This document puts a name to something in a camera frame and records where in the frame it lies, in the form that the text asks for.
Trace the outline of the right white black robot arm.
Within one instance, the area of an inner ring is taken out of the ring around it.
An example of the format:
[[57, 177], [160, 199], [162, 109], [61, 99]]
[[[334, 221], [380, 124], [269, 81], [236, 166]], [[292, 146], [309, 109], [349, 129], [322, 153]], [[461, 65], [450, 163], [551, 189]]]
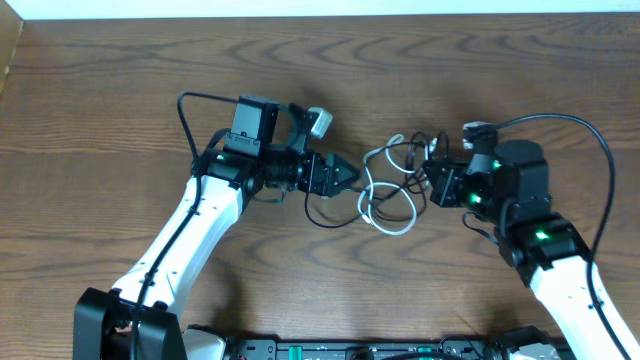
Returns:
[[483, 145], [469, 161], [427, 160], [422, 167], [432, 202], [465, 207], [494, 224], [500, 255], [555, 320], [576, 358], [638, 358], [639, 344], [604, 288], [587, 244], [551, 208], [540, 145]]

